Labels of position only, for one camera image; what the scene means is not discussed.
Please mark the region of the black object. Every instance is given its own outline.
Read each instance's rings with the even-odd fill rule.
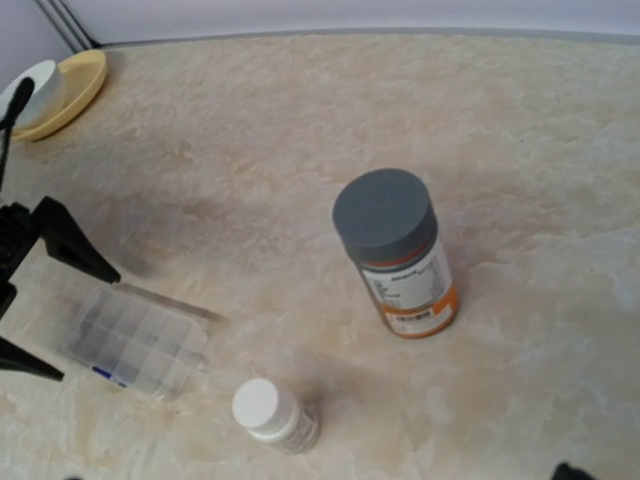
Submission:
[[[4,138],[2,139],[2,153],[0,154],[0,190],[2,190],[2,182],[4,180],[4,170],[7,164],[7,156],[9,155],[9,141],[11,140],[11,132],[18,116],[27,106],[33,89],[36,84],[33,79],[26,77],[16,87],[16,91],[11,97],[11,101],[7,106],[4,118],[0,120],[0,131],[4,130]]]
[[[9,152],[11,130],[31,98],[33,88],[34,83],[30,78],[20,82],[4,119],[0,121],[0,131],[4,130],[0,157],[0,188]],[[40,237],[44,240],[50,257],[104,282],[120,281],[120,274],[93,248],[61,203],[44,197],[33,212],[19,203],[3,205],[0,207],[0,318],[17,295],[17,290],[9,283],[9,279]],[[0,370],[22,371],[58,381],[64,377],[61,371],[2,337]]]
[[[551,480],[596,480],[588,473],[571,468],[568,464],[563,463],[556,468]]]

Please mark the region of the small white bottle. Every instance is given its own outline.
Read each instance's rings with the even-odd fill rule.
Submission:
[[[232,409],[236,421],[252,437],[285,453],[311,449],[320,434],[315,411],[264,378],[243,384],[233,397]]]

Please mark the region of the yellow plate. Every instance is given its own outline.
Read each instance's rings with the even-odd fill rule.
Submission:
[[[100,50],[87,50],[58,64],[64,75],[67,95],[64,107],[37,127],[13,131],[16,140],[36,141],[48,137],[76,118],[100,91],[107,77],[107,57]]]

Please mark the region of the supplement bottle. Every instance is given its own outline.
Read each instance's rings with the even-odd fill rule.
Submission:
[[[285,453],[309,450],[320,434],[315,410],[264,378],[243,384],[233,397],[232,410],[253,438]]]
[[[418,177],[382,169],[356,178],[340,192],[333,223],[393,333],[422,338],[453,321],[458,293]]]

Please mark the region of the orange label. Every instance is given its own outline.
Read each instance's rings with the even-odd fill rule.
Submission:
[[[458,309],[458,294],[440,239],[411,267],[395,272],[364,270],[391,330],[417,338],[446,327]]]

